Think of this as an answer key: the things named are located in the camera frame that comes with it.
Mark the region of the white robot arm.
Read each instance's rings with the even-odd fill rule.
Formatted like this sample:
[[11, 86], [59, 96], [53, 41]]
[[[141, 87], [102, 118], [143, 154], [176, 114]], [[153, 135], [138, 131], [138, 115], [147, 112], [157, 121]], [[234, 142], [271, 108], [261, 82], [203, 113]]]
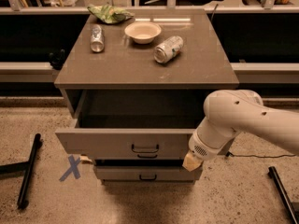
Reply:
[[292, 154], [299, 151], [296, 113], [263, 104], [254, 91], [101, 91], [80, 114], [82, 152], [95, 160], [177, 161], [189, 171], [214, 159], [240, 133]]

